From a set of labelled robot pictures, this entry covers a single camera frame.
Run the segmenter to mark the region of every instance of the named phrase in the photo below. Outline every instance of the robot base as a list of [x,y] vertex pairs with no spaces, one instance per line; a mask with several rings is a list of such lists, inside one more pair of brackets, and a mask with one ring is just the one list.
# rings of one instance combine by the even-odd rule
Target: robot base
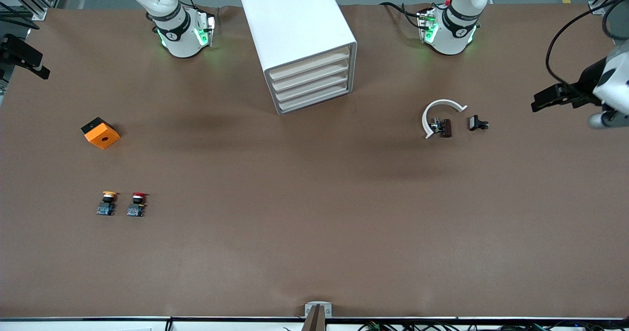
[[420,40],[422,44],[429,44],[435,51],[441,54],[459,54],[465,49],[467,44],[472,42],[476,27],[469,32],[465,30],[463,37],[454,37],[452,32],[440,22],[443,13],[445,11],[440,8],[429,9],[425,13],[417,13],[418,25],[428,28],[427,30],[419,29]]
[[162,46],[166,47],[171,55],[179,58],[188,58],[198,54],[204,47],[212,46],[214,16],[208,17],[206,13],[186,7],[183,9],[191,15],[193,22],[181,34],[179,40],[171,40],[169,33],[162,35],[159,30],[157,34],[162,40]]

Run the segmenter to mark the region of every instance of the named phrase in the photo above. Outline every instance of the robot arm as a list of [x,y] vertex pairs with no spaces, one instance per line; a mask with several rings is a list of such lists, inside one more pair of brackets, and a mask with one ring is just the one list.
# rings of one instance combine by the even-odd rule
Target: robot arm
[[177,57],[191,57],[211,46],[214,16],[194,7],[182,6],[179,0],[136,0],[157,26],[162,45]]
[[537,112],[553,105],[578,108],[589,103],[602,107],[602,112],[588,119],[590,127],[629,126],[629,42],[586,68],[576,83],[555,84],[535,94],[531,108]]
[[420,30],[422,42],[445,55],[456,55],[472,42],[476,22],[488,0],[451,0],[418,16],[426,30]]

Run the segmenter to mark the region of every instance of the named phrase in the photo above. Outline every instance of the brown table surface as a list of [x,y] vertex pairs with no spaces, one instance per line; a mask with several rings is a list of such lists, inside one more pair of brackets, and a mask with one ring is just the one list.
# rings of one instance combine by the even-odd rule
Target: brown table surface
[[[0,315],[626,316],[628,131],[529,105],[585,9],[492,5],[442,56],[400,13],[342,7],[355,91],[286,116],[240,8],[191,59],[144,11],[49,11],[29,43],[50,79],[18,70],[0,112]],[[552,64],[574,81],[612,47],[588,16]],[[425,140],[439,98],[469,108],[435,108],[454,136]],[[96,116],[123,135],[107,150],[79,130]]]

